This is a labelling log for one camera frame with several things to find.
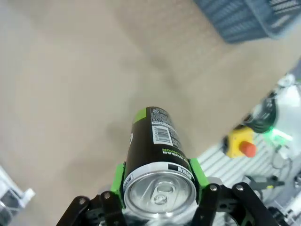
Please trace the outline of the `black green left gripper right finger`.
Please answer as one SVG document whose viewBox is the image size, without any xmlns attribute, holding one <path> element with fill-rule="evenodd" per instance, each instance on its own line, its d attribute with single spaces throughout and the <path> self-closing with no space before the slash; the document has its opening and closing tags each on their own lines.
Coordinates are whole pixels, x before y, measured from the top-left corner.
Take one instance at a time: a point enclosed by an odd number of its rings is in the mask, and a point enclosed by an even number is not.
<svg viewBox="0 0 301 226">
<path fill-rule="evenodd" d="M 197 159 L 189 159 L 197 188 L 198 207 L 190 226 L 213 226 L 217 212 L 227 213 L 237 226 L 280 226 L 251 187 L 209 183 Z"/>
</svg>

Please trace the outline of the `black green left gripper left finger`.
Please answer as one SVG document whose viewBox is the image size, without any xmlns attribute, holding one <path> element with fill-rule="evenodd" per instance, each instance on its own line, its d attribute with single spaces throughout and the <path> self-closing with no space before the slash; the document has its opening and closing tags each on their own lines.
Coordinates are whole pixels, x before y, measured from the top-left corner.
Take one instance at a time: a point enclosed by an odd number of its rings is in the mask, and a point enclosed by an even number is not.
<svg viewBox="0 0 301 226">
<path fill-rule="evenodd" d="M 56 226 L 127 226 L 122 210 L 125 163 L 118 164 L 112 185 L 93 199 L 75 197 Z"/>
</svg>

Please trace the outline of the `black green drink can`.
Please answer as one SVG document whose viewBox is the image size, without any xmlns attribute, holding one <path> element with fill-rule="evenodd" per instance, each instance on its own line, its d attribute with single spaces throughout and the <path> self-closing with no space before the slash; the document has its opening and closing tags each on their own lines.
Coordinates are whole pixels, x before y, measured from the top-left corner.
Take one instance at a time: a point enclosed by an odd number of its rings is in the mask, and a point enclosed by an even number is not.
<svg viewBox="0 0 301 226">
<path fill-rule="evenodd" d="M 140 110 L 125 164 L 126 208 L 145 219 L 173 217 L 196 201 L 194 182 L 169 113 L 154 106 Z"/>
</svg>

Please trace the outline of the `yellow red emergency stop button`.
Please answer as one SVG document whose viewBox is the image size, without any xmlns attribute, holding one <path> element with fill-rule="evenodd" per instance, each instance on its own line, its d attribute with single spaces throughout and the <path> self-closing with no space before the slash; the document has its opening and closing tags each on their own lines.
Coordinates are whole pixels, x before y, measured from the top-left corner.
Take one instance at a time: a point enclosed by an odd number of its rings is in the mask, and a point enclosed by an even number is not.
<svg viewBox="0 0 301 226">
<path fill-rule="evenodd" d="M 238 125 L 222 142 L 222 149 L 229 158 L 248 157 L 256 155 L 256 145 L 253 142 L 254 132 L 251 128 Z"/>
</svg>

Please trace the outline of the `blue-grey plastic basket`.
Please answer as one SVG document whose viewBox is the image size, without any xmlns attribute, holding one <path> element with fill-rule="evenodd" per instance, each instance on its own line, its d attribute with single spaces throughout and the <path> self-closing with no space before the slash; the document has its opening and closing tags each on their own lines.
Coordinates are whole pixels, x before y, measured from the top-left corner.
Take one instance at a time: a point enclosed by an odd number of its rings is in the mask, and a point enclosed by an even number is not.
<svg viewBox="0 0 301 226">
<path fill-rule="evenodd" d="M 277 39 L 301 21 L 301 0 L 193 0 L 230 44 Z"/>
</svg>

